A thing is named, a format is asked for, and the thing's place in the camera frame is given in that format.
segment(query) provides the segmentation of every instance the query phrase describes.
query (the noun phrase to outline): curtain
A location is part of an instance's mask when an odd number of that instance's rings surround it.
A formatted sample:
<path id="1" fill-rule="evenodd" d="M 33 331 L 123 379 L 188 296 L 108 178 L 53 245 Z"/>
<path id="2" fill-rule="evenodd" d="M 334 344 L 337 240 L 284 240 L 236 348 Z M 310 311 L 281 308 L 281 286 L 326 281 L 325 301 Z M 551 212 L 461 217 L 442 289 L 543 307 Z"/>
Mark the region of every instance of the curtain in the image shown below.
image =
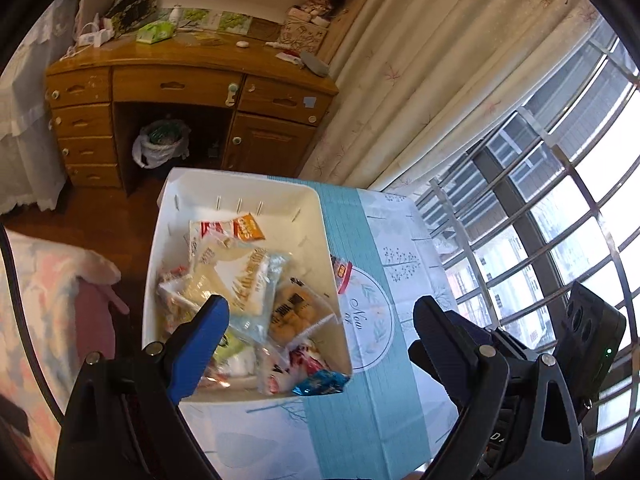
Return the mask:
<path id="1" fill-rule="evenodd" d="M 0 75 L 0 214 L 37 203 L 54 209 L 66 182 L 45 106 L 44 73 L 73 44 L 78 0 L 55 0 Z"/>
<path id="2" fill-rule="evenodd" d="M 300 178 L 419 196 L 600 20 L 588 0 L 368 0 Z"/>

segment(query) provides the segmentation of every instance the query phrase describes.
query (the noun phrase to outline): cable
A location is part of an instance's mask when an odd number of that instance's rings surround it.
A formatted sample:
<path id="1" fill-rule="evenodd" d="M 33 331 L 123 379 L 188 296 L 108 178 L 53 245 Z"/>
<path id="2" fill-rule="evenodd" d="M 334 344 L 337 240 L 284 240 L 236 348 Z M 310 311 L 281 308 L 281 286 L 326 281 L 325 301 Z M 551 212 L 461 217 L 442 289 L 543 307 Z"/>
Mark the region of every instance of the cable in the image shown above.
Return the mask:
<path id="1" fill-rule="evenodd" d="M 18 333 L 20 334 L 20 340 L 22 341 L 22 347 L 24 353 L 27 355 L 27 361 L 31 367 L 33 377 L 36 379 L 36 383 L 40 389 L 40 393 L 44 397 L 45 402 L 49 406 L 51 413 L 56 418 L 60 426 L 64 415 L 47 380 L 44 378 L 42 368 L 36 357 L 36 352 L 33 349 L 33 342 L 29 335 L 29 328 L 27 327 L 27 320 L 24 317 L 24 309 L 22 307 L 22 298 L 20 297 L 20 287 L 18 286 L 18 273 L 15 269 L 14 254 L 11 250 L 11 244 L 9 243 L 9 237 L 6 234 L 4 225 L 0 223 L 0 251 L 2 252 L 2 260 L 4 261 L 4 270 L 6 272 L 6 280 L 9 285 L 9 294 L 11 295 L 11 303 L 14 307 L 15 323 L 18 326 Z"/>

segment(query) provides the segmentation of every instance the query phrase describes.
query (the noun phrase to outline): desk drawer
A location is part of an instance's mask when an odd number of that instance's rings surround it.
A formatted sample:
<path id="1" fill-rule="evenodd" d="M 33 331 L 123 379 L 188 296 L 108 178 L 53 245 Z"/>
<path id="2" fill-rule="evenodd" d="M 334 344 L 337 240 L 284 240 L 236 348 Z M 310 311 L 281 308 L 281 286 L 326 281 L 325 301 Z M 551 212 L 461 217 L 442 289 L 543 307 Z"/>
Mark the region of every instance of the desk drawer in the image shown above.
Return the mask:
<path id="1" fill-rule="evenodd" d="M 332 97 L 298 86 L 248 76 L 238 109 L 318 126 Z"/>
<path id="2" fill-rule="evenodd" d="M 106 103 L 110 98 L 109 69 L 87 68 L 47 76 L 46 99 L 51 108 Z"/>
<path id="3" fill-rule="evenodd" d="M 64 137 L 111 137 L 111 105 L 57 108 L 52 114 L 59 139 Z"/>
<path id="4" fill-rule="evenodd" d="M 75 137 L 58 139 L 65 164 L 115 164 L 111 137 Z"/>
<path id="5" fill-rule="evenodd" d="M 114 101 L 151 101 L 232 107 L 241 74 L 206 68 L 124 66 L 113 69 Z M 236 93 L 229 96 L 229 85 Z"/>
<path id="6" fill-rule="evenodd" d="M 74 186 L 122 187 L 120 175 L 115 164 L 101 166 L 66 165 L 66 172 Z"/>

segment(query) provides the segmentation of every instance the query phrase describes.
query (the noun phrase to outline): blue gripper pad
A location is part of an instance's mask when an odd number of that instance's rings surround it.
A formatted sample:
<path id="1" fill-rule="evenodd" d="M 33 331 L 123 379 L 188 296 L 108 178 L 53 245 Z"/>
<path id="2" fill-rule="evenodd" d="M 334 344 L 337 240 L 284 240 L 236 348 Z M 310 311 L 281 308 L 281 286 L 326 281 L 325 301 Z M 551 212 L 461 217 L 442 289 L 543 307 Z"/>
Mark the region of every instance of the blue gripper pad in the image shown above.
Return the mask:
<path id="1" fill-rule="evenodd" d="M 193 320 L 180 325 L 166 342 L 166 392 L 176 406 L 195 391 L 228 326 L 228 303 L 221 296 L 210 296 Z"/>

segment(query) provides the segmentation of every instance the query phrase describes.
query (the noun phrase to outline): snack package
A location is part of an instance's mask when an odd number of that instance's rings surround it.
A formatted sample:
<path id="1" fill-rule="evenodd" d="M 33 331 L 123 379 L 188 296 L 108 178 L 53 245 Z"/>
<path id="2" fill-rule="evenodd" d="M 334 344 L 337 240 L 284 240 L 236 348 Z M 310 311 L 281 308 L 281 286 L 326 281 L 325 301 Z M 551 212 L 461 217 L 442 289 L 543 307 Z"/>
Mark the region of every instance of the snack package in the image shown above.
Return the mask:
<path id="1" fill-rule="evenodd" d="M 350 377 L 340 372 L 330 370 L 318 370 L 311 377 L 306 378 L 295 388 L 293 393 L 299 396 L 317 396 L 327 394 L 338 394 L 344 390 L 344 385 L 349 382 Z"/>
<path id="2" fill-rule="evenodd" d="M 335 320 L 335 313 L 324 298 L 297 278 L 289 278 L 276 291 L 269 336 L 293 350 L 330 320 Z"/>
<path id="3" fill-rule="evenodd" d="M 162 274 L 158 282 L 158 296 L 166 307 L 164 331 L 167 337 L 174 333 L 178 325 L 191 321 L 198 311 L 196 304 L 180 295 L 186 273 L 185 267 L 177 267 Z"/>
<path id="4" fill-rule="evenodd" d="M 200 378 L 198 387 L 255 390 L 257 388 L 255 349 L 244 343 L 242 345 L 244 348 L 241 351 L 224 360 L 216 358 L 214 354 L 214 358 Z"/>
<path id="5" fill-rule="evenodd" d="M 221 234 L 233 236 L 243 242 L 252 242 L 254 240 L 264 240 L 258 222 L 255 221 L 251 213 L 239 216 L 227 222 L 189 222 L 189 261 L 193 260 L 193 256 L 198 249 L 198 243 L 209 231 L 217 231 Z"/>
<path id="6" fill-rule="evenodd" d="M 198 244 L 181 294 L 202 306 L 212 294 L 229 304 L 229 326 L 241 338 L 263 344 L 276 284 L 288 256 L 209 231 Z"/>
<path id="7" fill-rule="evenodd" d="M 335 288 L 338 294 L 343 294 L 344 291 L 347 290 L 347 285 L 349 285 L 353 265 L 349 260 L 344 260 L 333 255 L 331 256 L 331 263 L 334 266 Z"/>
<path id="8" fill-rule="evenodd" d="M 258 353 L 258 391 L 266 396 L 290 392 L 306 378 L 306 370 L 300 366 L 283 365 L 277 353 L 261 348 Z"/>

